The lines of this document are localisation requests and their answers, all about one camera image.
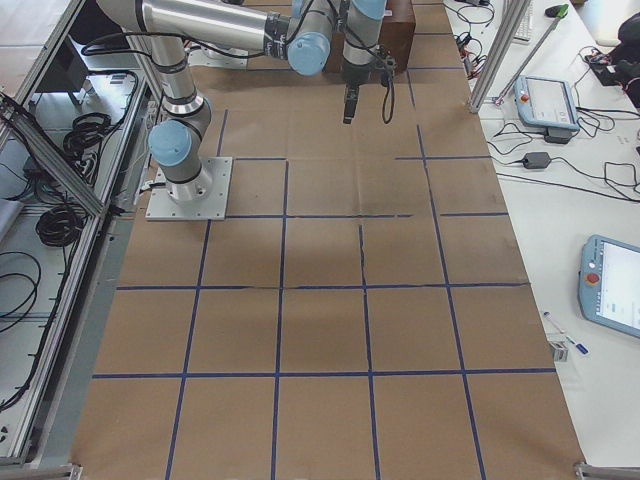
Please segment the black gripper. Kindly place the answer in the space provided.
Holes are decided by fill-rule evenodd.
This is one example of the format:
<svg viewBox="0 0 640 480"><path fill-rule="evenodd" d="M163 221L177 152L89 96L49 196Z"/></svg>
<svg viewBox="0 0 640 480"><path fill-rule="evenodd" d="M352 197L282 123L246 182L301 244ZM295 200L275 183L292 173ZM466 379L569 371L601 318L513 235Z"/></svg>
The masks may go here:
<svg viewBox="0 0 640 480"><path fill-rule="evenodd" d="M371 73L375 70L375 63L353 64L349 61L342 63L342 79L345 83L343 123L351 124L356 115L359 100L359 87L369 82Z"/></svg>

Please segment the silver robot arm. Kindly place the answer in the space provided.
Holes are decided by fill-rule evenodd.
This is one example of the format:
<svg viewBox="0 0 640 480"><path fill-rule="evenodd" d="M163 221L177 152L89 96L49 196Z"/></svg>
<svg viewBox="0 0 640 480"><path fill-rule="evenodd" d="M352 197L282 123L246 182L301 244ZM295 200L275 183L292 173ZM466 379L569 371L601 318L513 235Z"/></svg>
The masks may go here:
<svg viewBox="0 0 640 480"><path fill-rule="evenodd" d="M218 178L199 154L213 108L191 69L218 57L245 63L270 57L302 76L320 73L336 34L344 37L343 121L356 115L361 86L379 73L385 87L382 120L394 115L395 61L381 45L383 1L294 1L291 12L264 12L240 1L101 1L99 9L122 29L133 54L147 58L166 113L149 149L177 205L212 195Z"/></svg>

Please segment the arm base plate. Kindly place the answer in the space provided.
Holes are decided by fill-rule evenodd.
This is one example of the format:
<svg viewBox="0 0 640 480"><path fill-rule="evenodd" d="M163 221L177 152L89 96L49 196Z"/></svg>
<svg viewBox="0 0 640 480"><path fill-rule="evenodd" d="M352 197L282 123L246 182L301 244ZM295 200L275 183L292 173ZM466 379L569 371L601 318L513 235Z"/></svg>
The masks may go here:
<svg viewBox="0 0 640 480"><path fill-rule="evenodd" d="M186 184L168 181L158 168L146 209L150 221L224 220L228 204L232 157L201 160L199 176Z"/></svg>
<svg viewBox="0 0 640 480"><path fill-rule="evenodd" d="M191 42L186 48L189 65L208 68L226 68L244 70L248 64L246 50L214 46L214 49L204 48Z"/></svg>

